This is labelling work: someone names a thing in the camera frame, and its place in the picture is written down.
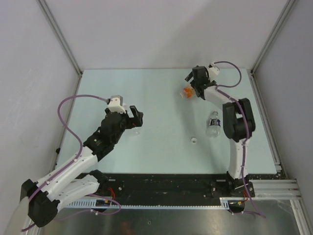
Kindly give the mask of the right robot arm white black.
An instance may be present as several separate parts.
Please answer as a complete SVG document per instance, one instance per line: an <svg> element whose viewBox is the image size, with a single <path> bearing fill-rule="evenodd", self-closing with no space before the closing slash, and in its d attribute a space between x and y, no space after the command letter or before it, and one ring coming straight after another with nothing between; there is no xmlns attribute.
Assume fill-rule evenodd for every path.
<svg viewBox="0 0 313 235"><path fill-rule="evenodd" d="M219 107L223 115L223 130L230 143L230 163L224 182L213 182L211 195L241 197L248 188L246 170L247 144L256 125L249 99L235 99L221 91L219 85L210 78L218 74L216 66L196 66L186 76L195 95Z"/></svg>

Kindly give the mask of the blue label water bottle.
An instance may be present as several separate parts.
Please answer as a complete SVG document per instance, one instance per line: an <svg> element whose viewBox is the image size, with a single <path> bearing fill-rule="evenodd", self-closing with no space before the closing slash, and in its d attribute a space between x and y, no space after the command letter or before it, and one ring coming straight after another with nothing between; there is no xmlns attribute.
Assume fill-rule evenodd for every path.
<svg viewBox="0 0 313 235"><path fill-rule="evenodd" d="M206 134L209 137L215 138L220 134L220 131L221 120L219 113L217 111L213 111L206 122Z"/></svg>

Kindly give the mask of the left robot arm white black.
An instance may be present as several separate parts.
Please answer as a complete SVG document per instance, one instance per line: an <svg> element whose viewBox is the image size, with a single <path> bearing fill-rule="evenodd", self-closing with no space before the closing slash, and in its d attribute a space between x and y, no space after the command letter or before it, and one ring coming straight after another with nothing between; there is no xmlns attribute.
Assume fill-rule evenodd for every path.
<svg viewBox="0 0 313 235"><path fill-rule="evenodd" d="M106 108L105 118L96 131L89 136L67 162L43 178L33 182L27 179L21 186L21 198L29 198L28 217L37 227L50 223L67 204L88 194L104 195L108 183L101 178L99 170L76 181L87 168L101 161L118 143L125 130L141 127L143 113L130 106L131 117L126 111L115 112Z"/></svg>

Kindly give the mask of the orange label bottle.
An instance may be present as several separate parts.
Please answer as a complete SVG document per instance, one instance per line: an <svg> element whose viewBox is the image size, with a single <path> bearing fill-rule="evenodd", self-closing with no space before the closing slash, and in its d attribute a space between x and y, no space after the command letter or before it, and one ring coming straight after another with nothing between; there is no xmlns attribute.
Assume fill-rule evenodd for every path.
<svg viewBox="0 0 313 235"><path fill-rule="evenodd" d="M185 86L179 94L183 99L190 99L195 96L195 90L190 85L188 85Z"/></svg>

